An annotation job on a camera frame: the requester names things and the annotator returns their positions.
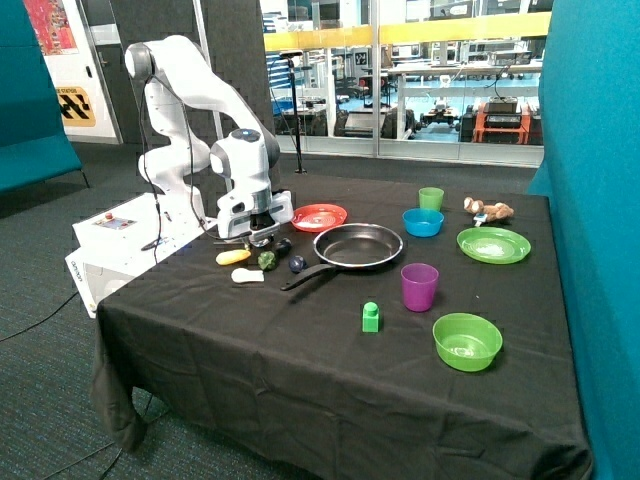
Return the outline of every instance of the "teal sofa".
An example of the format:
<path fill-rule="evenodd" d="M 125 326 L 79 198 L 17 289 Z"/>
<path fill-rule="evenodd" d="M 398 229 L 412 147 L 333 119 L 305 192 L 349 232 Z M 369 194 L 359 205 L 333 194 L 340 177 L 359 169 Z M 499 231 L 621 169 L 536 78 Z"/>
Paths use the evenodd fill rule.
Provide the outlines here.
<path fill-rule="evenodd" d="M 49 71 L 22 0 L 2 0 L 0 193 L 82 164 L 67 139 Z"/>

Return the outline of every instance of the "yellow sign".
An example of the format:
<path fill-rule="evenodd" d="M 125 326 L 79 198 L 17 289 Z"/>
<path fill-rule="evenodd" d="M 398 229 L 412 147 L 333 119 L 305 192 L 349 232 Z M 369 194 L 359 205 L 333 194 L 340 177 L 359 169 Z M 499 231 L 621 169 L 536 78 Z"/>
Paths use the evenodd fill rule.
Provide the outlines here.
<path fill-rule="evenodd" d="M 379 37 L 381 44 L 536 37 L 548 34 L 550 21 L 551 13 L 542 12 L 401 23 L 381 25 Z M 264 35 L 267 52 L 352 47 L 371 45 L 372 41 L 373 31 L 369 25 Z"/>
<path fill-rule="evenodd" d="M 95 127 L 96 117 L 87 92 L 80 87 L 60 87 L 56 92 L 65 127 Z"/>

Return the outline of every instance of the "black tablecloth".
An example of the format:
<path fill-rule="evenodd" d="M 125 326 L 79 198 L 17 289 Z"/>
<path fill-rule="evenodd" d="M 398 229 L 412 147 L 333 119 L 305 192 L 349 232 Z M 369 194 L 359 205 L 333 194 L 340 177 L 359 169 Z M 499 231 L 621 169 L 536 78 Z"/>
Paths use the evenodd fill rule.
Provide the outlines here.
<path fill-rule="evenodd" d="M 293 276 L 286 263 L 263 284 L 236 285 L 238 265 L 218 266 L 224 247 L 203 237 L 108 297 L 92 396 L 119 443 L 135 448 L 144 435 L 130 410 L 136 386 L 189 421 L 328 479 L 590 476 L 546 198 L 479 196 L 512 206 L 507 228 L 532 244 L 518 264 L 488 265 L 456 243 L 472 226 L 463 199 L 476 192 L 447 191 L 442 231 L 421 239 L 401 219 L 416 205 L 415 185 L 307 175 L 289 186 L 297 206 L 335 203 L 348 222 L 393 229 L 403 254 L 282 292 Z M 313 234 L 288 225 L 283 236 L 292 255 L 319 263 Z M 413 262 L 440 270 L 426 313 L 402 304 L 400 270 Z M 378 334 L 362 333 L 367 301 L 380 306 Z M 463 373 L 439 359 L 432 326 L 452 312 L 502 331 L 489 369 Z"/>

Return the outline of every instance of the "orange machine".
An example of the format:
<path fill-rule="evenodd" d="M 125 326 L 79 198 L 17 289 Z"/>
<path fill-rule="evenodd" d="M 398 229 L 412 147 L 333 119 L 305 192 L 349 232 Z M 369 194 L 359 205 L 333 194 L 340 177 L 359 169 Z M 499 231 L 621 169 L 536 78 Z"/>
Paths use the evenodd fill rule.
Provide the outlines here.
<path fill-rule="evenodd" d="M 531 111 L 529 105 L 520 105 L 515 99 L 492 98 L 480 104 L 475 119 L 473 142 L 529 143 Z"/>

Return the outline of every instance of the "glass wall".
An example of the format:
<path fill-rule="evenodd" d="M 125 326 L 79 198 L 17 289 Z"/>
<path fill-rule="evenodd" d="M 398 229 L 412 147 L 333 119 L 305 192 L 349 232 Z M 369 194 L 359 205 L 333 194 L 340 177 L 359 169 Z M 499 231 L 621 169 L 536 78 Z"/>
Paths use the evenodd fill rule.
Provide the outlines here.
<path fill-rule="evenodd" d="M 539 165 L 551 3 L 262 0 L 283 151 Z"/>

